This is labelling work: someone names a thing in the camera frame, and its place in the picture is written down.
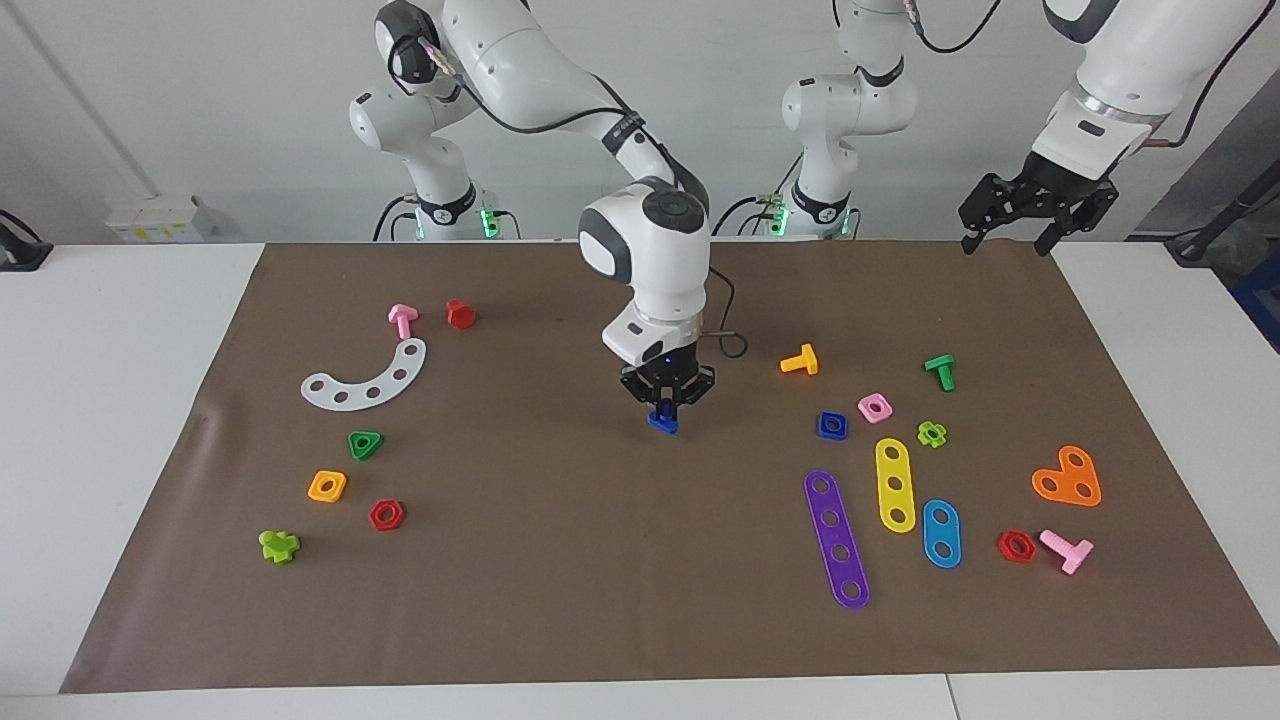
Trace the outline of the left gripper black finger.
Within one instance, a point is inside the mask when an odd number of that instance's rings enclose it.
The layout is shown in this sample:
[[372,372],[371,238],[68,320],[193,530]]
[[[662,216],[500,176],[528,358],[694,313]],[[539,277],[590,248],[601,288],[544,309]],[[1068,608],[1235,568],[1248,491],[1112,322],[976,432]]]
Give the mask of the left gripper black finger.
[[1015,179],[996,173],[987,173],[977,182],[957,209],[966,231],[961,240],[966,255],[973,255],[991,231],[1018,219],[1015,200],[1020,188]]
[[1050,211],[1050,224],[1036,240],[1038,256],[1048,256],[1061,241],[1078,232],[1092,232],[1115,204],[1119,192],[1110,179],[1102,179],[1087,196],[1068,201],[1053,196],[1041,205]]

